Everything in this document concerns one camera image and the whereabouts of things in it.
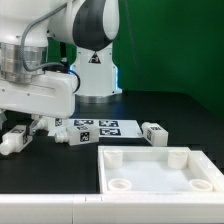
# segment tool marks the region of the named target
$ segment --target circular hole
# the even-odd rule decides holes
[[[126,179],[112,179],[108,183],[110,191],[128,191],[131,190],[132,184]]]
[[[185,156],[186,152],[174,152],[173,153],[175,156]]]
[[[192,191],[212,191],[213,186],[208,181],[196,179],[196,180],[190,181],[190,190],[192,190]]]
[[[117,151],[107,151],[107,152],[105,152],[105,154],[112,155],[112,156],[119,155],[120,153],[121,153],[120,150],[117,150]]]

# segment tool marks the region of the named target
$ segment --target cable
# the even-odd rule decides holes
[[[25,61],[25,57],[24,57],[24,50],[25,50],[25,40],[26,40],[26,36],[28,34],[28,32],[30,31],[30,29],[35,26],[36,24],[44,21],[45,19],[48,19],[49,17],[55,15],[56,13],[58,13],[59,11],[61,11],[62,9],[66,8],[67,3],[64,3],[63,5],[61,5],[60,7],[58,7],[57,9],[53,10],[52,12],[40,17],[39,19],[34,20],[32,23],[30,23],[26,29],[24,30],[22,37],[21,37],[21,45],[20,45],[20,57],[21,57],[21,61],[23,63],[24,68],[29,71],[29,72],[33,72],[33,71],[37,71],[38,69],[42,69],[48,66],[53,66],[53,65],[58,65],[58,66],[64,66],[61,63],[57,63],[57,62],[48,62],[48,63],[44,63],[41,64],[39,66],[37,66],[36,68],[29,68],[26,61]]]
[[[81,86],[80,76],[75,71],[73,71],[73,70],[68,70],[68,72],[71,72],[72,74],[74,74],[77,77],[78,85],[77,85],[75,91],[73,92],[73,93],[76,93],[79,90],[80,86]]]

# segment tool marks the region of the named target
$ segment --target green wall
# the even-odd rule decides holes
[[[120,87],[187,93],[224,119],[224,0],[126,2],[114,42]]]

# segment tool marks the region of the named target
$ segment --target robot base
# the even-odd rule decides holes
[[[76,95],[76,101],[80,103],[95,103],[95,104],[100,104],[100,103],[109,103],[115,100],[118,100],[121,97],[121,92],[120,94],[114,94],[110,96],[105,96],[105,97],[100,97],[100,96],[79,96]]]
[[[84,103],[107,103],[122,93],[117,86],[117,67],[112,61],[112,44],[101,51],[77,47],[73,68],[81,78],[76,100]]]

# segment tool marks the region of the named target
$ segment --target black table surface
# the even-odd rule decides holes
[[[14,112],[7,117],[8,128],[29,120],[29,115]],[[224,122],[188,95],[127,91],[107,104],[76,103],[72,118],[158,123],[169,132],[168,146],[202,150],[224,171]],[[99,144],[70,147],[46,135],[37,133],[19,154],[0,156],[0,193],[99,193],[98,145],[149,145],[143,138],[100,138]]]

